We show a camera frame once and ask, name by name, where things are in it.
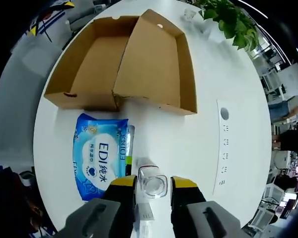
wet wipes package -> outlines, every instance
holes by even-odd
[[[128,119],[94,119],[81,114],[73,140],[73,167],[82,200],[102,197],[126,173]]]

white round table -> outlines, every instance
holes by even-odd
[[[198,11],[186,3],[122,0],[96,18],[141,15],[149,8],[186,34],[196,80],[198,114],[181,117],[133,102],[127,102],[119,114],[89,114],[97,119],[129,118],[136,127],[134,161],[137,157],[149,157],[167,177],[191,179],[207,200],[218,202],[244,226],[260,202],[271,158],[269,111],[257,72],[244,50],[238,51],[229,41],[217,44],[207,40],[199,30],[203,25],[200,15],[191,23],[182,20],[185,8]],[[74,128],[82,110],[59,109],[43,93],[34,128],[34,164],[44,205],[60,230],[68,215],[83,205],[72,165]],[[225,166],[221,105],[229,111],[230,160]],[[153,236],[173,237],[170,193],[150,204],[155,218]]]

open cardboard box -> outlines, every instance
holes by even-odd
[[[94,20],[61,56],[44,97],[60,108],[118,111],[124,98],[197,113],[184,33],[158,13]]]

white table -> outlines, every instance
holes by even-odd
[[[128,102],[119,115],[91,113],[95,118],[129,118],[136,127],[134,158],[148,156],[169,177],[196,182],[207,200],[215,200],[245,225],[254,215],[265,188],[271,158],[271,128],[264,90],[244,50],[229,42],[207,40],[192,23],[181,20],[185,8],[174,0],[122,0],[96,18],[141,15],[148,8],[186,34],[197,89],[198,114],[180,117]],[[221,155],[217,100],[229,105],[230,158],[225,189],[220,190]],[[59,230],[83,204],[72,166],[73,135],[81,110],[61,110],[41,97],[34,130],[34,164],[44,205]],[[173,237],[170,194],[151,202],[154,237]]]

green plant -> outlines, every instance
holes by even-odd
[[[218,22],[219,29],[227,39],[234,38],[238,49],[252,51],[259,45],[255,24],[239,7],[228,0],[198,0],[197,4],[204,9],[199,12],[202,17]]]

